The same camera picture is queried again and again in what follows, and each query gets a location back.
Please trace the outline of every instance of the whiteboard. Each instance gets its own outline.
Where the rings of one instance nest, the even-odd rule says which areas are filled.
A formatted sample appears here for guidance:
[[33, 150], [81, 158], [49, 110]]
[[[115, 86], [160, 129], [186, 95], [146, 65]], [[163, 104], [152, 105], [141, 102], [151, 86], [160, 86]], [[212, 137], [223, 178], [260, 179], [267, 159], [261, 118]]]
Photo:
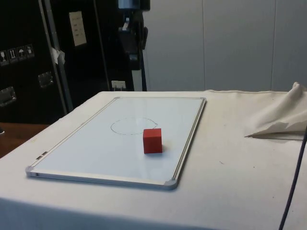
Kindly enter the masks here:
[[[26, 168], [28, 176], [173, 189], [205, 98], [119, 97]], [[162, 153], [142, 133], [162, 129]]]

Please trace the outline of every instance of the white tablecloth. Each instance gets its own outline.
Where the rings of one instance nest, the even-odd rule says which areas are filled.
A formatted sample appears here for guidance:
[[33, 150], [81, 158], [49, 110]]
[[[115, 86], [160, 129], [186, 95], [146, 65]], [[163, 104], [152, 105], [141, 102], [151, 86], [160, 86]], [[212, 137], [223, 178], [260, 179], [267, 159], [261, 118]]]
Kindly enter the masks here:
[[[117, 96], [208, 100], [177, 189], [145, 190], [27, 178], [51, 149]], [[102, 92], [0, 159], [1, 230], [275, 230], [300, 141], [244, 137], [244, 121], [280, 92]], [[285, 229], [307, 229], [304, 158]]]

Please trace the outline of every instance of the power outlet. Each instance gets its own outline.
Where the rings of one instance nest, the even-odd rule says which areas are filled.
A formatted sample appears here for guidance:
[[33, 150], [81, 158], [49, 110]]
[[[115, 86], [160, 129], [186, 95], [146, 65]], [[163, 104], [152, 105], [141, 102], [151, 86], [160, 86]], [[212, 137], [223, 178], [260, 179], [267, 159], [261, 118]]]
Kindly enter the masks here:
[[113, 89], [126, 89], [126, 82], [124, 80], [113, 80], [111, 83]]

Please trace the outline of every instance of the table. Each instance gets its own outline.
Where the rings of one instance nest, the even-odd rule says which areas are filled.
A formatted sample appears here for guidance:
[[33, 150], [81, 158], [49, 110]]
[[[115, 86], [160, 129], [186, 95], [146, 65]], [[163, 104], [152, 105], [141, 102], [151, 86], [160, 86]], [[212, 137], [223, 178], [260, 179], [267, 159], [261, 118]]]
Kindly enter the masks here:
[[49, 125], [0, 123], [5, 131], [0, 135], [0, 158], [25, 143]]
[[[0, 160], [0, 229], [278, 229], [300, 141], [245, 138], [245, 122], [283, 92], [101, 92]], [[173, 191], [27, 178], [51, 149], [118, 96], [206, 97]], [[307, 161], [284, 229], [307, 228]]]

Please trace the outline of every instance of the red wooden block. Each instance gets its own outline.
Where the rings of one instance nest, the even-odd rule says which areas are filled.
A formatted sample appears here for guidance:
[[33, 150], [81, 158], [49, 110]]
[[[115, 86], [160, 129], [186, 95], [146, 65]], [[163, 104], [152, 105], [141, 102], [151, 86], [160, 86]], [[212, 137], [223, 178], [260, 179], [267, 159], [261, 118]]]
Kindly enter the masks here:
[[162, 134], [160, 128], [144, 129], [144, 153], [162, 152]]

